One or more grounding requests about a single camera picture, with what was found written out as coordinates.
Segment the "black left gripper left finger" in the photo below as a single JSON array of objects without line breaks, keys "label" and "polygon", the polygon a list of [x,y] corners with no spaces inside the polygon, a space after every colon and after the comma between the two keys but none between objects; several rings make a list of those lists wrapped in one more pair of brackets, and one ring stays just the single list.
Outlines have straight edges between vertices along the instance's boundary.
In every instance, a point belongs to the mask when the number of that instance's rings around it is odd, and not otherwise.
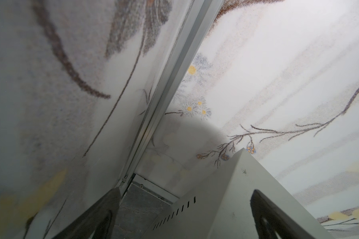
[{"label": "black left gripper left finger", "polygon": [[55,239],[109,239],[112,236],[120,207],[119,188],[108,191],[69,226],[54,236]]}]

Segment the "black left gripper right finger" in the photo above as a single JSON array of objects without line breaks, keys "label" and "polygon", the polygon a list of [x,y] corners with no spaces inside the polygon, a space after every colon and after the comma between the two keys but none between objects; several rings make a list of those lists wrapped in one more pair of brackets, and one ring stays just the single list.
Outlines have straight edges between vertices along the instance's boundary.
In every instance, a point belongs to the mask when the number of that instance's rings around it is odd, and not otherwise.
[{"label": "black left gripper right finger", "polygon": [[253,190],[250,198],[252,239],[332,238],[302,206],[291,200],[285,203],[278,206],[260,190]]}]

